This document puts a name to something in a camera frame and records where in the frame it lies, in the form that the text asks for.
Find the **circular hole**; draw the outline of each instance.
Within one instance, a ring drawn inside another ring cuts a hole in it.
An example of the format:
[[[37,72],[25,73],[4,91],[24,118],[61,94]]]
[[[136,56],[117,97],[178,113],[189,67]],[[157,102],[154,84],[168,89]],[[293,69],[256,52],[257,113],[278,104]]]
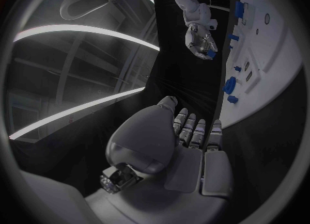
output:
[[[265,24],[269,24],[269,22],[270,22],[270,16],[269,16],[269,14],[267,13],[267,14],[265,15]]]

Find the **blue knob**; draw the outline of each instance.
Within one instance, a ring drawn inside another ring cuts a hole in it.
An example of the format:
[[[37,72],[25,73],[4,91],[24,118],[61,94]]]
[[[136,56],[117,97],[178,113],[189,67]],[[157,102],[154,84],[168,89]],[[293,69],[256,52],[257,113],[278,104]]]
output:
[[[216,52],[212,51],[212,50],[209,50],[208,53],[207,53],[208,56],[214,58],[214,56],[216,55]]]
[[[240,68],[240,67],[238,67],[238,66],[235,66],[235,67],[234,67],[234,69],[235,69],[236,71],[241,72],[241,68]]]
[[[244,3],[240,1],[236,1],[236,6],[235,6],[235,16],[237,18],[243,18],[243,13],[244,13]]]
[[[227,94],[231,94],[233,92],[235,86],[236,86],[236,78],[235,77],[230,77],[230,79],[228,79],[226,81],[226,84],[222,88],[222,90],[224,92],[226,92]]]
[[[229,103],[236,104],[238,101],[238,98],[235,96],[228,96],[227,100],[229,101]]]
[[[228,35],[228,38],[229,38],[229,39],[236,40],[236,41],[239,41],[239,37],[237,37],[237,36],[235,36],[235,35],[232,35],[232,34],[229,34],[229,35]]]

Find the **blue component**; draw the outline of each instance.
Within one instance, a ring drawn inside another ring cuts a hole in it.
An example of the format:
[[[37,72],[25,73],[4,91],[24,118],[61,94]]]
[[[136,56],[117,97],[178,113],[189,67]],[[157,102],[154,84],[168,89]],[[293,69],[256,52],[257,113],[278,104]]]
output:
[[[235,66],[234,69],[235,69],[236,71],[241,72],[241,67]]]
[[[235,96],[228,96],[227,100],[229,101],[229,103],[236,104],[239,99]]]
[[[228,35],[228,38],[229,38],[229,39],[236,40],[236,41],[239,41],[239,37],[237,37],[237,36],[235,36],[235,35],[232,35],[232,34],[229,34],[229,35]]]
[[[236,7],[235,7],[235,16],[237,18],[243,18],[244,13],[244,4],[240,1],[236,1]]]
[[[236,78],[235,77],[230,77],[226,81],[225,86],[222,88],[223,92],[226,92],[227,94],[231,94],[236,86]]]
[[[216,55],[216,52],[212,51],[212,50],[209,50],[208,53],[207,53],[208,56],[214,58],[215,55]]]

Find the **dark background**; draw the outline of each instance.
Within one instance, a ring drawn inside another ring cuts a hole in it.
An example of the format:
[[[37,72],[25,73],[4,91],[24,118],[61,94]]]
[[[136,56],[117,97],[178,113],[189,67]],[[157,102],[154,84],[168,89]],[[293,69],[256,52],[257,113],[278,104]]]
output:
[[[212,0],[213,5],[232,10],[234,2]],[[223,65],[228,55],[225,37],[232,31],[236,19],[231,17],[228,22],[228,12],[211,10],[212,18],[219,23],[218,29],[212,32],[219,52],[214,61],[201,61],[184,45],[187,28],[178,6],[173,0],[155,0],[155,3],[161,51],[146,89],[74,122],[35,145],[12,142],[21,169],[73,185],[87,196],[100,187],[98,177],[108,167],[104,150],[109,137],[140,109],[157,104],[166,95],[175,95],[179,101],[176,112],[183,107],[188,108],[196,113],[198,119],[203,117],[206,120],[207,128],[218,117],[220,105],[216,104],[222,102],[220,85],[223,84]],[[296,0],[296,3],[302,6],[305,0]],[[224,150],[234,171],[235,193],[223,223],[243,220],[279,185],[298,149],[305,109],[306,85],[301,71],[276,100],[249,118],[224,129]],[[308,182],[309,179],[277,223],[296,216],[306,219]],[[12,220],[10,211],[5,213]]]

